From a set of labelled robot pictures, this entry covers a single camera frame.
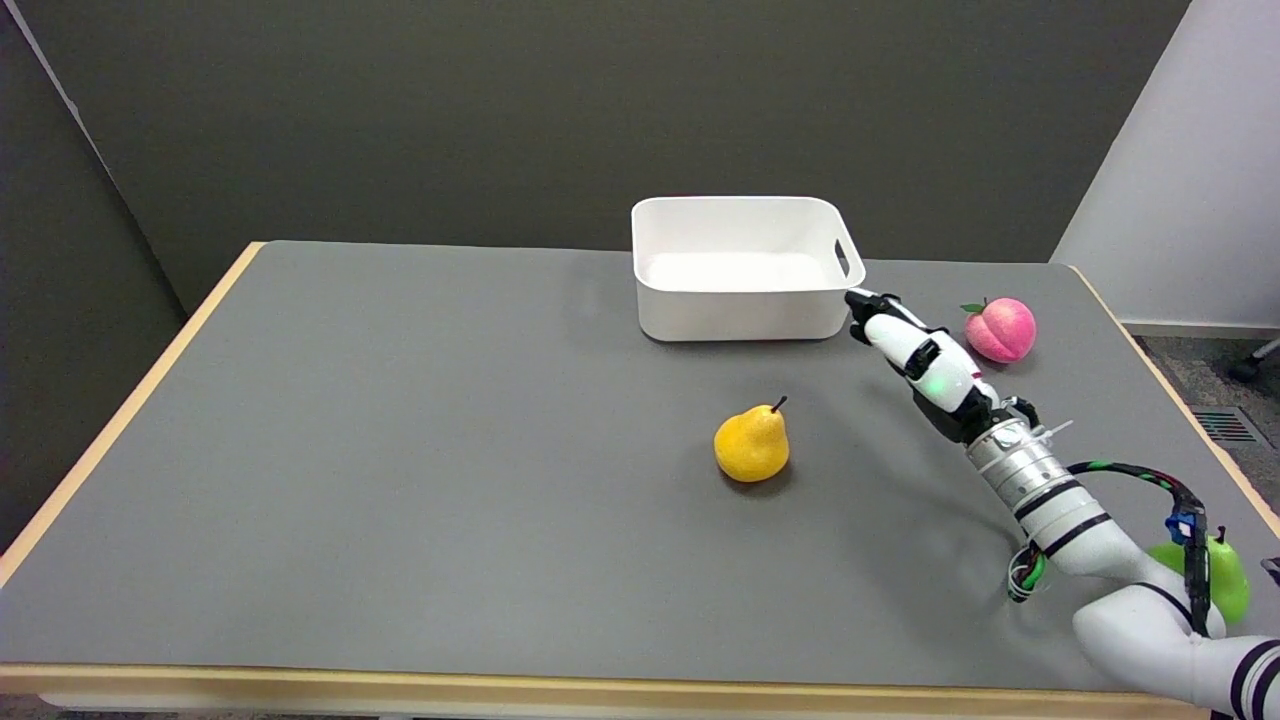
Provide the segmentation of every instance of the table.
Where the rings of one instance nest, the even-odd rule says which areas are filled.
[[[0,559],[0,691],[72,707],[448,716],[1187,716],[1084,661],[1057,578],[1004,600],[1016,525],[877,354],[663,345],[631,259],[252,245]],[[1231,528],[1254,606],[1280,520],[1060,265],[869,261],[959,328],[1036,311],[992,382],[1069,461],[1166,469]],[[787,393],[792,464],[718,477]],[[1088,484],[1143,543],[1166,500]]]

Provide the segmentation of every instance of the black cable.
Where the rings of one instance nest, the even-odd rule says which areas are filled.
[[[1066,469],[1073,475],[1084,473],[1111,471],[1146,480],[1166,491],[1174,498],[1174,509],[1165,520],[1170,533],[1181,538],[1183,569],[1187,597],[1190,600],[1192,630],[1201,637],[1208,637],[1210,580],[1208,580],[1208,539],[1204,503],[1178,478],[1128,462],[1093,460],[1076,462]]]

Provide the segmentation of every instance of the gray wall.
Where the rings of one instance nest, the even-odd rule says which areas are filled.
[[[168,345],[182,313],[0,9],[0,552]]]
[[[20,0],[191,306],[251,240],[628,246],[669,193],[1047,260],[1185,0]]]

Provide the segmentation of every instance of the gray table surface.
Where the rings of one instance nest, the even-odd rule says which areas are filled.
[[[1065,266],[869,261],[959,329],[1011,295],[1066,461],[1166,469],[1230,525],[1280,626],[1280,542]],[[728,415],[791,396],[792,464],[721,479]],[[1167,501],[1091,475],[1139,542]],[[1112,689],[1071,612],[1004,596],[1007,511],[884,361],[824,342],[659,345],[631,256],[275,242],[9,584],[0,661]]]

